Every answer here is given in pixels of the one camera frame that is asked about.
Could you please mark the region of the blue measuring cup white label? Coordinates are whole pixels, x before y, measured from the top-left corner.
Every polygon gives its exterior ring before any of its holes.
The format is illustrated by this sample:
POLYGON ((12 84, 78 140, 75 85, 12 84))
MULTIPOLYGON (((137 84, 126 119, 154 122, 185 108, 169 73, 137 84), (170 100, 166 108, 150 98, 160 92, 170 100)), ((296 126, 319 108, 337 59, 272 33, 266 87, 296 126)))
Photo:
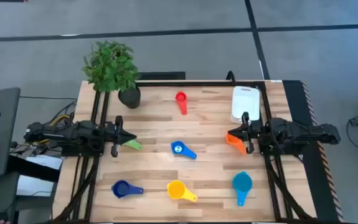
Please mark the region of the blue measuring cup white label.
POLYGON ((172 153, 175 155, 181 155, 190 159, 197 159, 197 154, 189 149, 182 141, 174 141, 171 143, 172 153))

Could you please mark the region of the orange measuring cup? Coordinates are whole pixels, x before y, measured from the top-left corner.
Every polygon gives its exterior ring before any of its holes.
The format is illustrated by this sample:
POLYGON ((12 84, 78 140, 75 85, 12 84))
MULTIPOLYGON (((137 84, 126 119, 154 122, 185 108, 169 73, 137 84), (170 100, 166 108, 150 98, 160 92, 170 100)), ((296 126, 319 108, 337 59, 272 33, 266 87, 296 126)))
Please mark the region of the orange measuring cup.
POLYGON ((226 140, 226 143, 235 147, 236 149, 238 149, 238 151, 241 153, 241 154, 246 154, 246 147, 243 143, 243 141, 231 134, 226 134, 225 136, 225 140, 226 140))

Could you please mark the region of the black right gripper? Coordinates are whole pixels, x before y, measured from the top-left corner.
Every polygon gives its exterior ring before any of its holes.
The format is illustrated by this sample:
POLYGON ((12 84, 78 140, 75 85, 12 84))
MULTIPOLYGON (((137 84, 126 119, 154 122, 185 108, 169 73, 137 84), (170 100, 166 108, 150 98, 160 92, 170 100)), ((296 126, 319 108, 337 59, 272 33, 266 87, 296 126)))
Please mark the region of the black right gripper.
POLYGON ((252 139, 257 139, 261 130, 261 124, 259 121, 251 121, 248 112, 242 114, 242 124, 241 126, 231 129, 228 131, 227 139, 243 141, 244 139, 247 142, 247 154, 252 154, 255 150, 252 139), (245 133, 245 138, 243 136, 238 136, 234 134, 245 133))

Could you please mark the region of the dark blue measuring cup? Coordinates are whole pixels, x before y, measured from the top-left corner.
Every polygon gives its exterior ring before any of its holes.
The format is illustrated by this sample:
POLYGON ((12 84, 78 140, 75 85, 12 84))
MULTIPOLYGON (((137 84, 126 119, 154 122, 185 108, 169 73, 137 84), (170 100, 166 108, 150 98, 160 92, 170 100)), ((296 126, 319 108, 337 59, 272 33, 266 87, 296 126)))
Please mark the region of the dark blue measuring cup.
POLYGON ((111 187, 114 195, 117 198, 123 198, 129 195, 142 195, 144 194, 144 189, 142 187, 137 187, 131 185, 125 180, 119 180, 115 182, 111 187))

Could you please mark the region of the green measuring cup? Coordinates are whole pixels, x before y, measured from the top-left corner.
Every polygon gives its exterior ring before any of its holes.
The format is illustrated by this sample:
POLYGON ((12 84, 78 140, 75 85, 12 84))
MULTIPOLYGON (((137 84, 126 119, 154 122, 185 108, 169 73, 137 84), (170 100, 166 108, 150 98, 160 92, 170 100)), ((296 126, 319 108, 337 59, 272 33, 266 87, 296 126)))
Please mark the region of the green measuring cup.
POLYGON ((140 144, 139 142, 133 140, 127 141, 126 143, 123 144, 124 146, 128 146, 130 148, 133 148, 135 150, 142 150, 143 145, 140 144))

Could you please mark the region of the yellow measuring cup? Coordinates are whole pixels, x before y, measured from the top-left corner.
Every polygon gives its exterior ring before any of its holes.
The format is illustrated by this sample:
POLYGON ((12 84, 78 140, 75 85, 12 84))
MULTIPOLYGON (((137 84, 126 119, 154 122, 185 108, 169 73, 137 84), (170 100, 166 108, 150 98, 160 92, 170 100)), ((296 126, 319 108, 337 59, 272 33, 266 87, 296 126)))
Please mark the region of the yellow measuring cup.
POLYGON ((197 201, 197 195, 191 192, 180 180, 173 180, 168 183, 167 193, 173 200, 184 199, 190 202, 197 201))

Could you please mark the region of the black mat with hazard stripes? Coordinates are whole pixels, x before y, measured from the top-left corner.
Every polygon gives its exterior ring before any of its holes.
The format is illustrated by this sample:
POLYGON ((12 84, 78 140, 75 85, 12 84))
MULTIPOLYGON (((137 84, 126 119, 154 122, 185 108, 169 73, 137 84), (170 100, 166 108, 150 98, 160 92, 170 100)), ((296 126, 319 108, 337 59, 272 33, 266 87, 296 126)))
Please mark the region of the black mat with hazard stripes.
MULTIPOLYGON (((307 86, 301 81, 283 82, 292 120, 303 125, 317 125, 307 86)), ((343 222, 334 181, 323 145, 312 142, 302 149, 303 164, 318 220, 343 222)))

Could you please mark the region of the teal measuring cup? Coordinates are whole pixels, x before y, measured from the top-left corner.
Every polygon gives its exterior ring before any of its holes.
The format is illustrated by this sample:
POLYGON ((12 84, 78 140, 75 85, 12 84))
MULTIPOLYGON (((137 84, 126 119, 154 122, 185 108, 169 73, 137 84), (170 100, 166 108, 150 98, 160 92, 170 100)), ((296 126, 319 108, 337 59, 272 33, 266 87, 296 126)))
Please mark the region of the teal measuring cup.
POLYGON ((233 188, 237 194, 237 205, 243 207, 249 191, 253 187, 253 181, 251 177, 242 171, 233 178, 233 188))

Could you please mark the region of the black plant pot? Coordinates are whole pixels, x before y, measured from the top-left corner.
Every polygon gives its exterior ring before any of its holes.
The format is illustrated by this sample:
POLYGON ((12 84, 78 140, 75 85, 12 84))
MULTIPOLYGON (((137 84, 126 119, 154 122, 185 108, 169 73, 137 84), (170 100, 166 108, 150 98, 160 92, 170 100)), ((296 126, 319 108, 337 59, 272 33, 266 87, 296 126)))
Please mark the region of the black plant pot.
POLYGON ((138 87, 119 91, 118 98, 128 108, 135 109, 140 105, 141 92, 138 87))

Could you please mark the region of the green leafy artificial plant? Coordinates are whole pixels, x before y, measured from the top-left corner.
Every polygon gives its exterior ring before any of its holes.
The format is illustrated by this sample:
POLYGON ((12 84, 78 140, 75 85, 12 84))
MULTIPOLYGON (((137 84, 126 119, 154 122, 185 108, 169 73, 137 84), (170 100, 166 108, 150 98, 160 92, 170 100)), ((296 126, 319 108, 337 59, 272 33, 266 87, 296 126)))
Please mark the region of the green leafy artificial plant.
POLYGON ((82 70, 88 83, 99 92, 126 91, 136 88, 139 78, 133 49, 117 41, 96 42, 84 56, 82 70))

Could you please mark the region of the black aluminium table frame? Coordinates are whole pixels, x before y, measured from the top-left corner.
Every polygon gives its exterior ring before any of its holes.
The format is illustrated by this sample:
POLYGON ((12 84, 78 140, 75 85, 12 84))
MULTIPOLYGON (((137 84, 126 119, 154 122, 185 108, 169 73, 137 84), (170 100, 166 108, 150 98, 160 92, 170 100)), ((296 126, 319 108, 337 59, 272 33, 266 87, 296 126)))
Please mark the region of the black aluminium table frame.
POLYGON ((226 143, 228 130, 236 127, 230 119, 233 86, 228 81, 141 81, 141 104, 131 110, 117 93, 99 95, 87 82, 80 86, 76 120, 97 118, 114 121, 123 117, 123 127, 137 135, 142 150, 120 147, 118 157, 105 146, 100 158, 91 222, 246 222, 273 221, 286 216, 287 203, 271 199, 265 158, 255 151, 243 155, 226 143), (177 92, 187 95, 187 114, 176 103, 177 92), (182 141, 197 159, 175 155, 171 143, 182 141), (245 171, 253 181, 245 205, 237 205, 233 178, 245 171), (142 187, 144 194, 117 198, 111 187, 125 180, 142 187), (180 180, 197 195, 196 202, 173 200, 167 184, 180 180))

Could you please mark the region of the white paper sheets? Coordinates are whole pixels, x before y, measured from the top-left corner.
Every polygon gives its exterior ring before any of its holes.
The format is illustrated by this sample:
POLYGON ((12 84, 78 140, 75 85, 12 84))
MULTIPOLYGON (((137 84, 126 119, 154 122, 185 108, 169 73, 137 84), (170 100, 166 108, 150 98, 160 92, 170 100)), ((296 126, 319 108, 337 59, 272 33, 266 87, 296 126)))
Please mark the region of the white paper sheets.
MULTIPOLYGON (((27 161, 59 170, 62 159, 46 155, 26 157, 27 161)), ((54 184, 50 181, 41 180, 35 177, 20 175, 17 183, 17 196, 50 197, 54 184)))

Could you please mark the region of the white plastic basket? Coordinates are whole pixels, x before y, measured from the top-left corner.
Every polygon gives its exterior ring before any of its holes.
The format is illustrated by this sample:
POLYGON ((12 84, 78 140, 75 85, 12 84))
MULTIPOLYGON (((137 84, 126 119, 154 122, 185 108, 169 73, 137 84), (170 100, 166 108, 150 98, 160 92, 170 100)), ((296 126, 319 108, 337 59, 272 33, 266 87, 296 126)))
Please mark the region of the white plastic basket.
POLYGON ((260 91, 247 86, 236 86, 233 89, 231 121, 242 123, 242 114, 248 113, 250 121, 260 119, 260 91))

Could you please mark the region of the black perforated panel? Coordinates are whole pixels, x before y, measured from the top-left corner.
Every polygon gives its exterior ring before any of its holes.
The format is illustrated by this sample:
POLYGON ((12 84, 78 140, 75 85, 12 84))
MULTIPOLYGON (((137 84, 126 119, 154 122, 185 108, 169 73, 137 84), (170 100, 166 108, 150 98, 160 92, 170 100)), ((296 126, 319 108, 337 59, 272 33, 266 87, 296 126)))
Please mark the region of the black perforated panel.
POLYGON ((139 80, 185 80, 185 72, 140 72, 139 80))

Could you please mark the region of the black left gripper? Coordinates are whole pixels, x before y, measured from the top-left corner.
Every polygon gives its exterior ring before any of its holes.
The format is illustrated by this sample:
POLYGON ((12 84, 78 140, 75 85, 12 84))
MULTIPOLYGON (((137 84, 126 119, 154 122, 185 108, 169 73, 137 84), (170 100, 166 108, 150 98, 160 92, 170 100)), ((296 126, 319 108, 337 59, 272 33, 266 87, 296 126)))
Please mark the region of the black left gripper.
POLYGON ((113 145, 111 147, 111 156, 112 157, 118 157, 118 145, 120 140, 120 132, 122 135, 128 137, 123 138, 121 140, 122 144, 125 144, 129 141, 135 140, 136 135, 131 134, 125 130, 122 130, 123 127, 123 117, 118 115, 115 118, 115 122, 107 122, 105 126, 105 141, 112 142, 113 145))

